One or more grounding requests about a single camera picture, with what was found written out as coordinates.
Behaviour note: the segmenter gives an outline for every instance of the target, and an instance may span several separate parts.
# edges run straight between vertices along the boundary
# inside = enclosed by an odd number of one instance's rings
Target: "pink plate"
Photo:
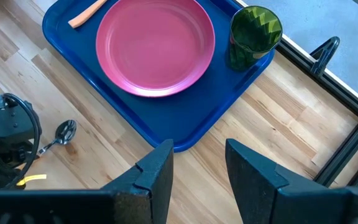
[[[188,88],[204,74],[214,48],[211,20],[195,0],[119,0],[96,37],[110,80],[148,97]]]

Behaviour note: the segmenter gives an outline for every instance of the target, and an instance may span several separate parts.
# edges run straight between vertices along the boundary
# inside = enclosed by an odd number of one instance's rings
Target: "blue tray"
[[[85,24],[72,29],[68,21],[94,0],[58,0],[46,13],[42,24],[46,39],[70,62],[136,131],[152,146],[173,139],[175,152],[189,149],[272,61],[274,51],[244,73],[226,67],[232,15],[241,7],[231,0],[197,0],[209,14],[216,35],[212,62],[191,87],[172,96],[144,98],[126,93],[103,73],[96,57],[96,32],[107,3]]]

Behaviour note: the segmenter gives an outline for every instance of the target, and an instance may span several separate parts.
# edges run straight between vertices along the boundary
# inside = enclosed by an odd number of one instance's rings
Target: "black metal frame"
[[[315,62],[285,39],[282,39],[279,43],[277,50],[358,116],[358,97],[325,72],[326,65],[338,45],[339,38],[333,37],[318,47],[311,53],[311,56],[316,59]],[[358,125],[320,170],[314,181],[329,187],[357,150]],[[349,184],[358,185],[358,173],[353,177],[352,181]]]

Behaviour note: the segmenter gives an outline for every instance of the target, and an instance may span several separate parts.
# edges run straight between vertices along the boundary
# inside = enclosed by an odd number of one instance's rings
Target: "black cable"
[[[40,128],[39,128],[39,123],[37,122],[32,109],[29,108],[26,105],[26,103],[24,103],[23,100],[21,100],[16,95],[13,95],[12,93],[4,93],[2,96],[15,101],[19,106],[21,106],[23,108],[23,110],[27,113],[27,115],[29,116],[32,126],[34,128],[34,142],[32,145],[30,159],[26,162],[23,169],[17,174],[17,176],[15,178],[13,178],[13,180],[10,183],[8,183],[7,185],[5,185],[5,187],[2,188],[2,189],[10,189],[11,187],[13,187],[15,184],[17,184],[20,180],[22,180],[24,178],[25,173],[29,170],[31,164],[33,163],[33,161],[35,160],[35,157],[37,156],[38,146],[40,144],[40,131],[39,131]]]

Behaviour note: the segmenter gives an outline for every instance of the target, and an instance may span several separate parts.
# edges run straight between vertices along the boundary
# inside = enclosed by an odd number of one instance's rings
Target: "yellow object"
[[[16,185],[21,186],[21,185],[24,185],[26,182],[31,181],[31,180],[44,180],[46,178],[47,178],[46,174],[31,175],[31,176],[28,176],[28,177],[24,177]]]
[[[89,8],[85,9],[81,14],[74,19],[68,21],[72,28],[77,28],[84,24],[107,0],[97,0]]]

